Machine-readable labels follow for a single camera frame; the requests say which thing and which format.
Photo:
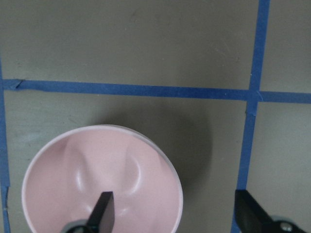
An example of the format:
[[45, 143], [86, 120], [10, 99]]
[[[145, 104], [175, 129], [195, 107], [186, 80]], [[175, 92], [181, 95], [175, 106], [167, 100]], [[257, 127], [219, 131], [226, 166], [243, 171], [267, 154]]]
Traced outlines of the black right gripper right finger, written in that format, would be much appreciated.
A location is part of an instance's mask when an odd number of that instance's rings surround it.
[[272, 218], [247, 190], [235, 191], [235, 221], [242, 233], [276, 233]]

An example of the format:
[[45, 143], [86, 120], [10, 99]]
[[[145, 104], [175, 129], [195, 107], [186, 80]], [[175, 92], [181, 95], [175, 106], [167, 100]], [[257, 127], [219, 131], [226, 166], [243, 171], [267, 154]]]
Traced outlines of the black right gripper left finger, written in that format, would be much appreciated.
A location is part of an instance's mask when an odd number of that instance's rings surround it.
[[102, 192], [88, 221], [86, 233], [111, 233], [114, 227], [114, 195]]

